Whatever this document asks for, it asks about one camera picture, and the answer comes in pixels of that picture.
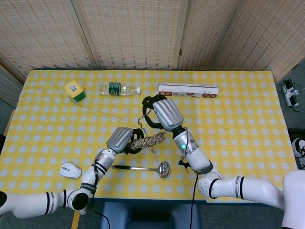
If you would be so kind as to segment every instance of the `product label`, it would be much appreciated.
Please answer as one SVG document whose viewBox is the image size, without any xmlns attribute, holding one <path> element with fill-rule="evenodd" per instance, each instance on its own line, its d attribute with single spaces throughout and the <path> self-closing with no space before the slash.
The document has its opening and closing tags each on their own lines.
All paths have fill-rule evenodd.
<svg viewBox="0 0 305 229">
<path fill-rule="evenodd" d="M 121 83 L 109 83 L 109 94 L 119 95 L 121 92 Z"/>
<path fill-rule="evenodd" d="M 77 90 L 77 87 L 74 84 L 69 85 L 69 88 L 72 92 L 75 92 Z"/>
</svg>

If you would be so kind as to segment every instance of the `white mouse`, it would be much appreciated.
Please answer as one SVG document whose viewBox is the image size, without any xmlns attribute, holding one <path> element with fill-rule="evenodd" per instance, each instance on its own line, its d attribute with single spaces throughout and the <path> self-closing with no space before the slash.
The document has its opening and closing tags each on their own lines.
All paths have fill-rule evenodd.
<svg viewBox="0 0 305 229">
<path fill-rule="evenodd" d="M 81 169 L 74 164 L 66 162 L 61 166 L 61 175 L 64 177 L 77 179 L 81 176 Z"/>
</svg>

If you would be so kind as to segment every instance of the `gray floor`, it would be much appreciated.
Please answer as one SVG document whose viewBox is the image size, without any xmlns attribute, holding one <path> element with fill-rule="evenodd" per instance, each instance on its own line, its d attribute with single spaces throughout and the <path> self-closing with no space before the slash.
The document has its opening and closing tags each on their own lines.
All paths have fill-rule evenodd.
<svg viewBox="0 0 305 229">
<path fill-rule="evenodd" d="M 305 62 L 298 65 L 291 71 L 285 80 L 292 79 L 305 88 Z M 285 98 L 278 93 L 280 104 L 288 128 L 305 128 L 305 113 L 298 113 L 285 104 Z M 298 109 L 305 110 L 305 90 L 300 91 L 298 96 L 300 106 Z M 9 120 L 11 108 L 0 101 L 0 131 L 4 131 Z M 101 203 L 96 203 L 98 209 L 102 208 Z M 272 207 L 258 206 L 228 206 L 228 205 L 202 205 L 201 220 L 205 229 L 224 229 L 224 228 L 243 228 L 243 229 L 279 229 L 283 218 L 283 211 Z M 73 212 L 70 209 L 59 209 L 55 213 L 42 217 L 30 219 L 17 219 L 11 213 L 4 214 L 0 221 L 1 229 L 58 229 L 70 228 L 73 218 Z M 93 212 L 92 206 L 88 206 L 88 212 L 81 216 L 79 229 L 99 228 L 100 216 Z"/>
</svg>

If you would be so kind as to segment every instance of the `table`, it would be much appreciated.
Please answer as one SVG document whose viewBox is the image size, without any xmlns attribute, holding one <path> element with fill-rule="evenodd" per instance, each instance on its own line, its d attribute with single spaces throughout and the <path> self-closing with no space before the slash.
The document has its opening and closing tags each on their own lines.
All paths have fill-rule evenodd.
<svg viewBox="0 0 305 229">
<path fill-rule="evenodd" d="M 75 102 L 64 85 L 77 80 L 86 98 Z M 121 97 L 98 95 L 102 82 L 142 87 L 142 94 Z M 158 93 L 158 83 L 217 83 L 216 99 L 171 97 L 184 116 L 184 125 L 225 178 L 244 175 L 269 180 L 278 188 L 296 169 L 274 80 L 264 72 L 196 71 L 31 71 L 23 87 L 0 156 L 0 189 L 37 193 L 78 188 L 81 179 L 59 174 L 69 161 L 90 166 L 106 141 L 120 126 L 138 128 L 141 102 Z M 149 135 L 159 130 L 144 127 Z M 110 169 L 98 185 L 96 197 L 123 199 L 192 199 L 195 174 L 178 166 L 181 153 L 168 133 L 155 147 L 137 155 L 118 155 L 115 164 L 157 167 L 167 160 L 172 173 Z M 205 200 L 198 193 L 196 200 Z M 236 202 L 235 198 L 208 202 Z"/>
</svg>

